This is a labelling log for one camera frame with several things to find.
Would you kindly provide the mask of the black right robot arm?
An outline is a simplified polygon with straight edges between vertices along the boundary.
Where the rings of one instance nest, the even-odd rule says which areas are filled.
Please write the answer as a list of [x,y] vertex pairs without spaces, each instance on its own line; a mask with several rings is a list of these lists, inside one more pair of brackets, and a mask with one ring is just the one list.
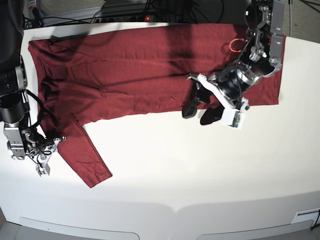
[[65,137],[45,138],[37,131],[49,110],[27,89],[28,81],[21,46],[24,2],[0,2],[0,120],[14,160],[30,158],[40,176],[49,175],[49,159]]

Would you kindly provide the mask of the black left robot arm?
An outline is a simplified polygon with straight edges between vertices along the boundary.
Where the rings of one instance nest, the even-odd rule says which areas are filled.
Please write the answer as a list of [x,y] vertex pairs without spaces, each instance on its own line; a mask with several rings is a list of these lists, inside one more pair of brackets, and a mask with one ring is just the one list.
[[189,73],[191,91],[182,107],[182,117],[192,118],[200,104],[209,104],[214,96],[219,106],[209,107],[200,119],[201,125],[221,121],[240,129],[249,110],[243,94],[262,78],[269,78],[282,66],[282,35],[285,4],[281,0],[253,0],[245,10],[248,26],[245,45],[237,59],[221,71],[210,75]]

